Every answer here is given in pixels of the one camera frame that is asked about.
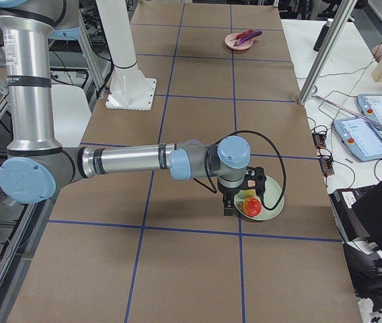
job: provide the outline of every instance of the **plate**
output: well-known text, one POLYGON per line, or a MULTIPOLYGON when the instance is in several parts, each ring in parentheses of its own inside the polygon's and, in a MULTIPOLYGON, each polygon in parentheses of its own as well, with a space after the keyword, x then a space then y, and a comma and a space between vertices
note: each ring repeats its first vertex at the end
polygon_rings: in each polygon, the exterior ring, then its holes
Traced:
POLYGON ((230 35, 227 35, 224 39, 225 41, 225 44, 233 49, 233 50, 245 50, 245 49, 248 49, 249 47, 252 46, 252 44, 254 43, 254 39, 249 39, 247 41, 245 41, 242 45, 240 46, 234 46, 234 44, 236 43, 236 40, 234 39, 238 34, 240 34, 239 32, 234 32, 230 35))
MULTIPOLYGON (((266 192, 264 193, 264 204, 267 205, 268 207, 272 207, 277 200, 279 199, 279 195, 282 192, 282 189, 276 183, 276 181, 267 176, 266 179, 266 192)), ((249 195, 244 193, 244 191, 240 191, 234 196, 234 205, 236 206, 236 209, 239 210, 241 214, 243 214, 245 217, 256 220, 256 221, 265 221, 265 220, 270 220, 276 217, 281 211, 282 208, 284 207, 284 197, 282 197, 282 200, 280 200, 278 206, 275 208, 273 211, 266 210, 265 208, 262 208, 261 212, 256 215, 255 217, 250 217, 249 215, 246 215, 244 212, 242 212, 239 207, 237 206, 240 202, 243 202, 249 195)))

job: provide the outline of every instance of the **red chili pepper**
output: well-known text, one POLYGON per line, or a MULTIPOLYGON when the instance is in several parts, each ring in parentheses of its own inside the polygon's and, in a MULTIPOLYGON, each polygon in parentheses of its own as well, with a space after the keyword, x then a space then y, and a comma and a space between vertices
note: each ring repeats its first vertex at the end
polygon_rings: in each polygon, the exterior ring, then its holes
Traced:
POLYGON ((248 35, 248 34, 251 34, 253 32, 253 30, 252 29, 249 29, 249 30, 247 30, 247 31, 245 31, 245 32, 242 32, 241 34, 238 34, 238 35, 236 35, 236 38, 234 38, 234 39, 240 39, 240 38, 242 38, 242 37, 245 37, 246 35, 248 35))

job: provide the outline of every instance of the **purple eggplant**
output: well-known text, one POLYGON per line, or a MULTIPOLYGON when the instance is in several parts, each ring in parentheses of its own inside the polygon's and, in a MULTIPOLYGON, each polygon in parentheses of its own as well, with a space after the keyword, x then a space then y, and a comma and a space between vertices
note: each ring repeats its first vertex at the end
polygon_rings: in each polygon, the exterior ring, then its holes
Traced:
POLYGON ((255 32, 251 32, 249 33, 248 35, 246 35, 245 37, 243 38, 240 38, 237 42, 236 42, 236 45, 235 46, 240 46, 242 45, 244 42, 247 42, 248 40, 254 38, 254 37, 257 37, 259 35, 263 34, 263 32, 261 30, 256 30, 255 32))

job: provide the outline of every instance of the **label on robot arm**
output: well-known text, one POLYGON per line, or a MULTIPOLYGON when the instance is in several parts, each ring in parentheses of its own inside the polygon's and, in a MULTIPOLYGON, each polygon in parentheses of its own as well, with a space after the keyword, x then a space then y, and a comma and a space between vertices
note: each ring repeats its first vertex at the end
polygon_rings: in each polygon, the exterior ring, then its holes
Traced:
POLYGON ((352 192, 342 192, 344 201, 349 209, 352 209, 352 205, 356 202, 355 196, 352 192))
POLYGON ((4 34, 4 51, 6 65, 17 65, 16 39, 13 34, 4 34))

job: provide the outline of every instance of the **blue joint cap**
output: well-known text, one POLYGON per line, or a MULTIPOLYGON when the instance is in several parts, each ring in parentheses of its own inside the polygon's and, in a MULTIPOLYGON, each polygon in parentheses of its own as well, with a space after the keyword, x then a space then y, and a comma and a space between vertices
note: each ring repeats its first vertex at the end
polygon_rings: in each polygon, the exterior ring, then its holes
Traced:
POLYGON ((13 157, 0 167, 0 187, 19 203, 30 204, 49 199, 56 190, 54 176, 38 161, 13 157))
POLYGON ((28 0, 0 0, 0 8, 12 8, 23 5, 28 0))
POLYGON ((240 170, 250 164, 251 147, 242 137, 230 136, 219 143, 218 156, 225 165, 240 170))
POLYGON ((56 29, 52 34, 49 35, 49 39, 54 40, 79 40, 81 35, 81 28, 70 28, 70 29, 56 29))
POLYGON ((170 174, 174 180, 189 180, 191 163, 185 150, 173 150, 170 153, 170 174))

